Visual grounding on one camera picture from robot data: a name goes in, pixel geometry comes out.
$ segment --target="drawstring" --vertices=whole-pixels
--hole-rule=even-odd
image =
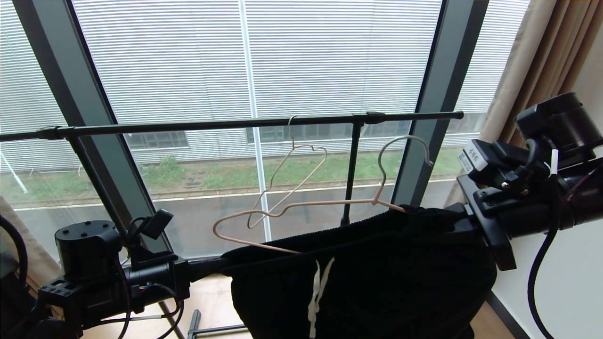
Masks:
[[[320,264],[316,261],[316,273],[314,274],[314,281],[312,284],[312,300],[308,305],[308,321],[310,322],[310,339],[316,338],[316,313],[320,310],[318,303],[323,297],[324,287],[327,285],[327,279],[329,278],[329,272],[331,271],[331,265],[335,261],[335,258],[331,258],[327,267],[324,269],[323,278],[320,279]]]

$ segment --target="beige curtain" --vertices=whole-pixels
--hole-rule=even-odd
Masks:
[[[572,90],[602,21],[603,2],[598,0],[532,0],[479,138],[523,145],[515,116]],[[462,200],[455,185],[446,206]]]
[[[37,297],[37,290],[40,286],[47,284],[54,278],[63,274],[59,264],[48,254],[40,245],[35,237],[30,233],[17,213],[10,207],[6,200],[0,196],[0,215],[13,224],[25,241],[27,248],[28,270],[27,283],[31,287],[30,291],[34,297]],[[14,242],[5,230],[1,230],[0,239],[8,247],[10,253],[17,258],[17,250]],[[56,317],[62,316],[60,308],[52,308]]]

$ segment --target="pink clothes hanger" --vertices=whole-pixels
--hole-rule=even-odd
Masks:
[[[379,197],[381,196],[381,192],[383,192],[383,188],[385,186],[385,180],[387,179],[387,175],[385,173],[383,165],[381,164],[381,157],[383,156],[383,152],[385,151],[385,149],[389,145],[393,144],[396,141],[402,140],[402,139],[412,139],[412,140],[419,141],[423,145],[423,149],[425,150],[425,162],[429,166],[433,166],[434,165],[434,163],[429,160],[429,147],[427,146],[427,144],[425,143],[425,141],[423,141],[423,139],[421,139],[419,137],[416,137],[416,136],[412,136],[412,135],[399,136],[399,137],[394,138],[393,140],[389,141],[387,144],[385,144],[383,146],[383,148],[381,148],[381,151],[379,152],[379,157],[377,158],[377,161],[378,161],[379,169],[381,170],[381,174],[383,176],[383,179],[381,181],[381,185],[379,186],[379,189],[377,190],[377,193],[375,194],[375,196],[372,199],[333,200],[333,201],[310,201],[310,202],[307,202],[307,203],[291,203],[291,204],[286,205],[283,208],[283,210],[280,213],[278,213],[278,214],[270,214],[269,212],[264,212],[264,211],[262,211],[260,209],[251,209],[249,211],[237,212],[237,213],[234,213],[234,214],[231,214],[231,215],[227,215],[225,217],[222,217],[222,218],[218,219],[213,224],[213,228],[212,228],[213,234],[215,234],[220,239],[224,239],[224,240],[232,241],[232,242],[237,242],[239,244],[245,244],[245,245],[251,245],[251,246],[256,246],[256,247],[262,247],[263,249],[276,250],[276,251],[281,251],[281,252],[286,252],[286,253],[298,254],[299,252],[296,252],[296,251],[292,251],[292,250],[288,250],[288,249],[282,249],[280,247],[275,247],[275,246],[270,246],[270,245],[265,245],[265,244],[258,244],[256,242],[251,242],[251,241],[246,241],[246,240],[242,240],[242,239],[231,238],[229,236],[222,235],[222,234],[220,234],[218,232],[218,225],[222,221],[224,221],[224,220],[232,219],[232,218],[235,218],[235,217],[240,217],[241,215],[253,214],[253,213],[261,213],[261,214],[264,214],[266,217],[278,218],[281,215],[285,214],[285,212],[289,208],[299,207],[299,206],[328,206],[328,205],[340,205],[340,204],[366,204],[366,203],[370,203],[370,204],[373,204],[373,205],[380,204],[380,205],[389,207],[391,209],[395,209],[397,211],[406,213],[406,210],[404,210],[404,208],[401,208],[400,206],[396,206],[394,204],[386,203],[385,201],[379,200]]]
[[[287,155],[283,158],[283,160],[280,162],[279,166],[276,168],[276,170],[274,171],[274,173],[272,174],[272,177],[270,177],[270,185],[268,186],[267,189],[264,189],[262,191],[262,193],[260,193],[260,196],[256,199],[255,204],[253,204],[253,207],[251,207],[251,209],[255,209],[257,207],[257,204],[260,202],[260,199],[262,198],[262,196],[264,194],[266,194],[267,192],[270,191],[270,189],[272,189],[272,184],[274,181],[274,177],[276,176],[276,174],[279,172],[280,168],[283,166],[283,164],[285,163],[285,161],[289,158],[289,156],[291,155],[291,153],[293,153],[295,150],[299,150],[301,148],[310,148],[313,152],[317,151],[317,150],[322,150],[324,152],[324,157],[323,160],[312,170],[312,172],[310,172],[310,174],[308,174],[308,176],[302,180],[300,182],[299,185],[297,185],[291,192],[289,192],[284,198],[282,198],[278,203],[276,203],[274,206],[272,206],[271,209],[268,210],[268,213],[272,212],[278,205],[280,205],[283,201],[285,201],[288,197],[291,196],[291,194],[295,193],[295,191],[298,190],[299,187],[301,187],[303,184],[306,183],[306,181],[308,181],[308,179],[310,179],[310,177],[314,174],[314,172],[316,172],[316,170],[322,166],[322,164],[327,160],[327,149],[324,147],[320,147],[320,146],[313,146],[313,145],[298,145],[295,146],[295,139],[293,138],[293,134],[291,133],[291,121],[293,120],[293,118],[295,118],[297,115],[294,115],[292,117],[289,118],[289,123],[287,124],[287,126],[289,127],[289,135],[291,136],[291,150],[289,151],[289,153],[287,153]],[[247,217],[247,228],[248,229],[252,229],[254,227],[256,227],[257,224],[260,223],[260,221],[262,221],[264,218],[266,217],[266,215],[263,215],[259,220],[257,220],[253,225],[250,225],[251,222],[251,214],[249,215],[249,217]]]

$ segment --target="silver hanger hook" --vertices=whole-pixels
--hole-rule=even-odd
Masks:
[[[291,121],[293,121],[293,118],[295,118],[297,115],[292,115],[289,118],[289,122],[287,123],[287,127],[289,128],[289,136],[291,137],[291,148],[295,148],[295,140],[293,139],[293,133],[291,133]]]
[[[385,174],[385,169],[383,168],[383,165],[381,164],[381,157],[383,156],[383,152],[389,145],[395,143],[396,141],[402,140],[402,139],[412,139],[412,140],[419,141],[423,145],[423,149],[425,150],[425,163],[429,167],[433,167],[433,165],[434,165],[433,161],[429,160],[429,147],[427,146],[427,143],[423,139],[421,139],[418,136],[414,136],[414,135],[399,136],[397,138],[392,139],[387,144],[385,144],[383,146],[383,148],[381,148],[381,152],[379,152],[379,157],[377,158],[377,164],[379,165],[379,169],[381,170],[381,174],[383,175],[383,181],[382,181],[383,185],[385,184],[385,180],[387,179],[387,174]]]

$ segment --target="paved road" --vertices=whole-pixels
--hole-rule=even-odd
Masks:
[[[423,207],[442,208],[450,192],[453,182],[430,183],[423,199]],[[372,198],[377,187],[355,188],[353,198]],[[382,197],[390,197],[393,186],[386,186]],[[305,191],[293,194],[286,203],[317,200],[336,200],[343,198],[343,189],[323,191]],[[268,204],[278,202],[284,194],[269,194]],[[256,195],[244,195],[219,198],[199,198],[175,201],[158,201],[158,208],[166,209],[175,215],[166,229],[168,238],[179,255],[185,257],[217,255],[238,247],[232,242],[216,238],[212,231],[213,222],[223,216],[250,209],[257,199]],[[370,204],[352,205],[350,219],[358,221],[385,211],[383,206]],[[86,220],[108,220],[107,212],[102,206],[53,208],[42,210],[17,210],[17,213],[30,228],[41,244],[53,256],[58,258],[54,244],[54,232],[59,228]],[[316,230],[330,229],[339,225],[343,214],[343,206],[314,206],[292,208],[280,218],[270,219],[273,239]],[[248,230],[244,217],[227,220],[220,224],[225,235],[249,241],[264,241],[264,227],[259,223],[254,229]]]

